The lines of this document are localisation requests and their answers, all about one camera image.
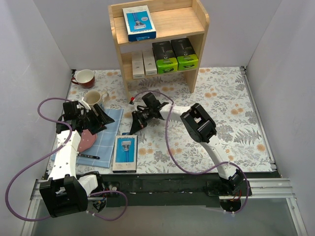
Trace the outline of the white Harry's razor box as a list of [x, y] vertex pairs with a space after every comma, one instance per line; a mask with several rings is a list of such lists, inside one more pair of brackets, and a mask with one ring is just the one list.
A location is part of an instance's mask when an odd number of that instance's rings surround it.
[[153, 50], [146, 49], [142, 51], [144, 69], [146, 76], [156, 75], [158, 73]]

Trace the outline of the long white Harry's box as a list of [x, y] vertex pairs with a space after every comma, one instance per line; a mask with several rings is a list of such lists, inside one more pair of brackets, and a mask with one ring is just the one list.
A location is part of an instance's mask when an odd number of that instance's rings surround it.
[[131, 53], [132, 77], [133, 79], [143, 79], [145, 77], [143, 55], [141, 51]]

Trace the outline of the green black Gillette razor box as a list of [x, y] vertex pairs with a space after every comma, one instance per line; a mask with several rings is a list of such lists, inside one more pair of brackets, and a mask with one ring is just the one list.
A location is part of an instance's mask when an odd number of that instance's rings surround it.
[[154, 42], [152, 43], [152, 50], [158, 74], [178, 71], [178, 61], [170, 41]]
[[170, 42], [178, 61], [178, 70], [184, 71], [196, 69], [198, 66], [198, 57], [190, 40], [186, 37], [172, 39]]

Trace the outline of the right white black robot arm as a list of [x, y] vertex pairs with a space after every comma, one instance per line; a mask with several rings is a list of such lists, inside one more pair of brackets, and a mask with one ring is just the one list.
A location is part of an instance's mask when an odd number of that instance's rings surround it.
[[[184, 173], [189, 175], [202, 175], [213, 169], [218, 170], [219, 178], [222, 182], [223, 191], [227, 195], [241, 194], [241, 184], [247, 184], [244, 172], [235, 163], [230, 162], [226, 156], [219, 138], [217, 137], [216, 124], [205, 109], [195, 103], [192, 106], [177, 106], [174, 101], [161, 103], [150, 90], [142, 97], [145, 106], [137, 105], [132, 114], [132, 125], [130, 134], [144, 129], [152, 119], [165, 121], [165, 141], [166, 146], [174, 164]], [[201, 172], [189, 172], [181, 167], [172, 155], [168, 142], [168, 123], [178, 121], [184, 124], [189, 136], [197, 143], [201, 144], [207, 151], [214, 166]]]

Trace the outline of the blue Harry's razor pack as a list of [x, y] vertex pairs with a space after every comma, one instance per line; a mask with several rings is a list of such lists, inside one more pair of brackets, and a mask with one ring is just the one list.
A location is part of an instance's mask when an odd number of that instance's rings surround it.
[[147, 5], [123, 8], [128, 42], [155, 39], [156, 28]]
[[137, 135], [116, 136], [113, 173], [135, 173], [137, 169]]

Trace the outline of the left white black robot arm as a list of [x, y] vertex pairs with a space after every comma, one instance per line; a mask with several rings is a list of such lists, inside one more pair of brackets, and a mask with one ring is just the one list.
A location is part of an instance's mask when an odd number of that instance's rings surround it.
[[97, 134], [114, 120], [98, 104], [84, 101], [63, 103], [64, 114], [56, 121], [56, 134], [60, 149], [56, 152], [54, 166], [47, 181], [40, 184], [39, 192], [51, 217], [85, 211], [88, 197], [104, 193], [105, 185], [99, 172], [76, 175], [76, 160], [81, 134], [89, 130]]

